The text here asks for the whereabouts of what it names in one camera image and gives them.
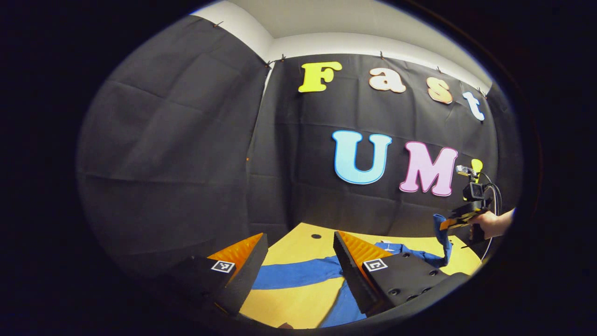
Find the wooden table surface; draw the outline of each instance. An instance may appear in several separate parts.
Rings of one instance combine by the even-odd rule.
[[[269,248],[263,265],[292,264],[334,256],[334,232],[335,230],[329,228],[301,223]],[[311,237],[312,234],[319,234],[321,238],[314,239]],[[411,250],[444,255],[444,249],[435,237],[350,234],[372,244],[386,240],[394,244],[404,244]],[[462,249],[465,244],[456,236],[449,236],[449,239],[453,243],[450,262],[440,269],[446,274],[473,274],[480,263],[477,254],[468,248]],[[298,288],[254,289],[249,293],[241,313],[276,328],[285,322],[295,329],[317,328],[333,306],[343,281],[344,278],[339,277]]]

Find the letter m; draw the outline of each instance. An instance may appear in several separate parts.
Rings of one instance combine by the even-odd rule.
[[[400,190],[414,193],[418,190],[417,177],[420,176],[421,187],[426,193],[434,181],[437,181],[431,192],[437,196],[452,194],[452,173],[458,152],[452,148],[442,148],[435,163],[431,162],[427,146],[422,142],[407,142],[406,149],[410,152],[407,178],[400,183]]]

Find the blue letter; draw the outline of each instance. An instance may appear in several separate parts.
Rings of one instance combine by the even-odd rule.
[[[387,146],[392,143],[392,138],[382,134],[369,137],[373,143],[373,166],[366,172],[355,166],[356,144],[363,140],[363,136],[353,131],[336,131],[332,138],[336,140],[334,168],[341,179],[353,184],[370,184],[381,178],[386,170]]]

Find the human hand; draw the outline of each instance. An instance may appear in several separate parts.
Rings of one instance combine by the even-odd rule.
[[[469,220],[469,223],[479,224],[483,230],[484,239],[501,236],[506,231],[507,225],[504,225],[504,221],[501,216],[496,216],[495,213],[487,211],[480,215],[477,215]]]

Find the black curtain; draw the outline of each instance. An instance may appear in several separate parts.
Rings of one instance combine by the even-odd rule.
[[[248,237],[246,153],[266,75],[238,38],[186,16],[105,81],[81,131],[79,191],[130,275]]]
[[[522,194],[524,158],[516,113],[497,84],[487,93],[487,102],[496,121],[498,163],[495,183],[503,199],[503,212],[518,204]]]
[[[305,63],[340,62],[342,69],[321,92],[301,93]],[[370,69],[388,68],[402,78],[402,93],[375,90]],[[433,100],[427,78],[444,80],[451,104]],[[479,121],[464,92],[479,100],[485,115]],[[394,59],[355,54],[325,54],[276,62],[261,103],[249,151],[249,219],[254,227],[276,233],[271,242],[300,222],[365,234],[432,237],[432,215],[448,216],[464,205],[465,176],[453,174],[452,193],[435,196],[421,189],[405,193],[399,184],[407,175],[408,141],[426,144],[432,161],[443,147],[458,151],[455,166],[471,166],[477,158],[482,171],[498,171],[497,120],[476,88],[425,66]],[[334,171],[336,143],[332,133],[353,130],[358,143],[356,167],[371,167],[371,134],[390,136],[384,175],[368,185],[350,184]],[[466,239],[468,228],[454,230]]]

